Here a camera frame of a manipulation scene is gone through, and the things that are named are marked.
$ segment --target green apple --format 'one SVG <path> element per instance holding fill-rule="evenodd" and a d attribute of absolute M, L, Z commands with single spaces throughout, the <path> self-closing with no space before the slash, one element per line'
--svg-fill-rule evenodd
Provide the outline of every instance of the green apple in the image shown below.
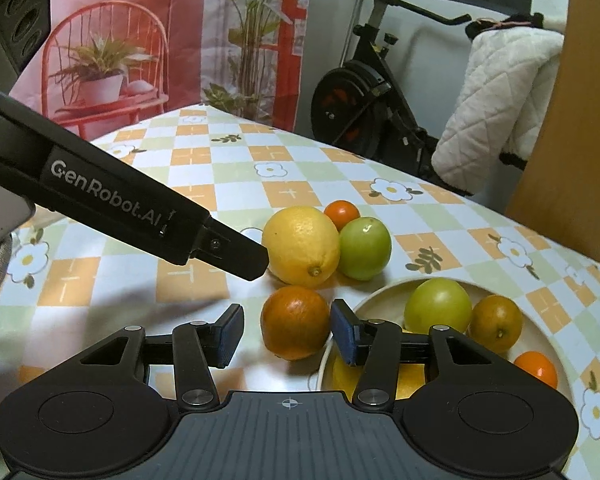
<path fill-rule="evenodd" d="M 338 270 L 354 280 L 371 280 L 389 263 L 391 244 L 389 231 L 377 218 L 356 218 L 340 231 Z"/>
<path fill-rule="evenodd" d="M 471 299 L 462 285 L 448 278 L 431 278 L 407 300 L 404 327 L 417 334 L 428 334 L 433 325 L 447 325 L 464 333 L 471 314 Z"/>

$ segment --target checkered tablecloth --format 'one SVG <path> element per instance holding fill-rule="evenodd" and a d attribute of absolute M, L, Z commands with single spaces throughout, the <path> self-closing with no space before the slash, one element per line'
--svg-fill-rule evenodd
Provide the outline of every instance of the checkered tablecloth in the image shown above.
<path fill-rule="evenodd" d="M 381 219 L 394 237 L 384 275 L 363 284 L 332 276 L 320 290 L 327 300 L 355 306 L 387 283 L 427 274 L 513 298 L 571 383 L 580 434 L 566 475 L 600 480 L 600 264 L 415 177 L 202 105 L 94 143 L 239 231 L 262 229 L 280 208 L 334 200 Z M 215 320 L 230 303 L 244 306 L 246 326 L 231 366 L 212 371 L 221 393 L 315 384 L 317 359 L 290 364 L 264 349 L 260 310 L 280 286 L 269 275 L 250 283 L 197 260 L 173 266 L 69 219 L 41 229 L 34 218 L 15 241 L 0 290 L 0 400 L 123 326 L 171 333 Z M 155 367 L 151 386 L 173 398 L 173 370 Z"/>

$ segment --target chair backrest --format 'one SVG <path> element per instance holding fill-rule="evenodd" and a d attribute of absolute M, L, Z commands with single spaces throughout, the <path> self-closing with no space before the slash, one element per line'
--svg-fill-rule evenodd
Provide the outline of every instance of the chair backrest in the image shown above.
<path fill-rule="evenodd" d="M 569 0 L 552 100 L 506 215 L 600 262 L 600 0 Z"/>
<path fill-rule="evenodd" d="M 57 109 L 78 99 L 78 87 L 69 79 L 60 82 L 50 76 L 73 63 L 69 49 L 91 43 L 93 36 L 127 41 L 144 48 L 155 58 L 143 61 L 129 73 L 129 81 L 143 79 L 167 93 L 168 42 L 164 25 L 149 9 L 133 2 L 109 0 L 91 4 L 67 16 L 51 32 L 42 52 L 42 114 L 49 117 L 49 92 L 59 94 Z"/>

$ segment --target wooden panel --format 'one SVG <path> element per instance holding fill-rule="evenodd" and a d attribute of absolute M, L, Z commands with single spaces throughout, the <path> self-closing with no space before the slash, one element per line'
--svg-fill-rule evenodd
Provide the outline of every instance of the wooden panel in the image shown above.
<path fill-rule="evenodd" d="M 554 94 L 506 215 L 600 262 L 600 0 L 569 0 Z"/>

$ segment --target small orange tomato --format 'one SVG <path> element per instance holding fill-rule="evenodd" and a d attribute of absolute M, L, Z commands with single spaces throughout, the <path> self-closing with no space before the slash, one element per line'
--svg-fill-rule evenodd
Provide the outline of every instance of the small orange tomato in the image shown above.
<path fill-rule="evenodd" d="M 342 228 L 352 220 L 360 218 L 358 208 L 346 200 L 331 202 L 324 208 L 324 214 L 331 219 L 338 231 L 342 231 Z"/>
<path fill-rule="evenodd" d="M 554 364 L 540 352 L 520 354 L 513 364 L 552 388 L 558 387 L 558 373 L 555 371 Z"/>

